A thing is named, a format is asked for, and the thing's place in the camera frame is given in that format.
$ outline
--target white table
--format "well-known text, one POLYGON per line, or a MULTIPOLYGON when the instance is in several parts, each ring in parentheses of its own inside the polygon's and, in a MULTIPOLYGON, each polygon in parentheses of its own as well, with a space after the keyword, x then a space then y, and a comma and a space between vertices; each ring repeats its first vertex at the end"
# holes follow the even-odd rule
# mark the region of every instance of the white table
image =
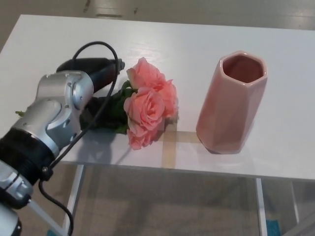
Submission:
MULTIPOLYGON (((220 57, 238 50, 262 57, 269 80, 243 150, 214 155, 202 144, 177 143, 175 169, 257 178, 262 235, 266 232, 260 178, 315 180, 314 31, 22 15, 0 54, 0 136, 16 121, 15 111, 32 103, 39 79, 96 40, 109 43, 126 68, 146 57, 174 80, 180 105, 178 131, 195 131, 220 57)), ((81 56, 112 58, 100 46, 81 56)), ((126 78, 124 70, 117 89, 126 78)), ((89 133, 63 161, 162 167, 162 142, 139 151, 130 150, 127 143, 124 135, 89 133)), ((76 200, 82 170, 83 166, 70 203, 76 200)))

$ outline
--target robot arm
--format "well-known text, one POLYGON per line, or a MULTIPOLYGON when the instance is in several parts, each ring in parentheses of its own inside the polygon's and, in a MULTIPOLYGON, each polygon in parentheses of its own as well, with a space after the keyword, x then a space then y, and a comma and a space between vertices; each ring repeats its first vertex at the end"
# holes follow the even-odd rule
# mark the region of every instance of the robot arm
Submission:
MULTIPOLYGON (((71 63, 65 62, 57 73, 41 78, 35 101, 0 139, 0 232, 3 236, 19 235, 21 222, 11 208, 25 207, 34 184, 52 176, 49 166, 81 132, 79 118, 85 106, 95 92, 114 79, 113 60, 78 59, 77 70, 69 70, 71 63)), ((118 71, 124 67, 120 59, 118 71)))

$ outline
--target green leaf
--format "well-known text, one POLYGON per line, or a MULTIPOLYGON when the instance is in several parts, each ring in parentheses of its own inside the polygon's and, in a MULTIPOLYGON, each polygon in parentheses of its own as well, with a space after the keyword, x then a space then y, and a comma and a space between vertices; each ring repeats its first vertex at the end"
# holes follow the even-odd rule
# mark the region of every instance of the green leaf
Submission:
POLYGON ((22 111, 16 111, 15 114, 18 114, 20 117, 23 117, 25 112, 22 112, 22 111))
POLYGON ((121 90, 125 90, 126 88, 131 88, 131 83, 129 80, 127 80, 126 82, 124 82, 121 90))
POLYGON ((126 100, 126 98, 131 97, 133 93, 134 90, 132 88, 126 88, 122 92, 122 97, 124 98, 124 100, 126 100))
POLYGON ((128 124, 124 124, 124 125, 119 126, 115 130, 115 133, 116 134, 126 134, 127 133, 127 129, 128 129, 128 124))

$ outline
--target pink vase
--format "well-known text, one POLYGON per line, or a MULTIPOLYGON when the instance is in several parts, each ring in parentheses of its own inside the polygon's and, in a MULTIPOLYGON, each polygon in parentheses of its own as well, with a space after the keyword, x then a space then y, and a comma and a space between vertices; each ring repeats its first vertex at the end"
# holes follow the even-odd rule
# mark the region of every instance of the pink vase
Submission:
POLYGON ((220 59, 202 106, 196 132, 210 151, 241 151, 267 83, 264 61, 245 52, 220 59))

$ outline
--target gray floor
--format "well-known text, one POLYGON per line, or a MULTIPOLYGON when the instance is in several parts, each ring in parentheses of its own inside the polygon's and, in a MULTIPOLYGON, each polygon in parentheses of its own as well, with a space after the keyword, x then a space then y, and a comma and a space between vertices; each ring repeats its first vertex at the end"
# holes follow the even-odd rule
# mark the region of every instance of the gray floor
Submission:
MULTIPOLYGON (((0 48, 20 14, 315 29, 311 0, 0 0, 0 48)), ((74 172, 74 166, 60 165, 45 185, 65 204, 74 172)), ((285 210, 290 199, 283 201, 276 193, 287 187, 288 181, 264 182, 267 216, 278 219, 283 231, 294 219, 285 210), (286 220, 280 211, 286 211, 286 220)), ((253 179, 88 167, 74 235, 257 236, 255 198, 253 179)), ((37 191, 34 199, 57 222, 63 221, 63 212, 37 191)), ((22 235, 46 235, 47 226, 31 211, 19 214, 22 235)))

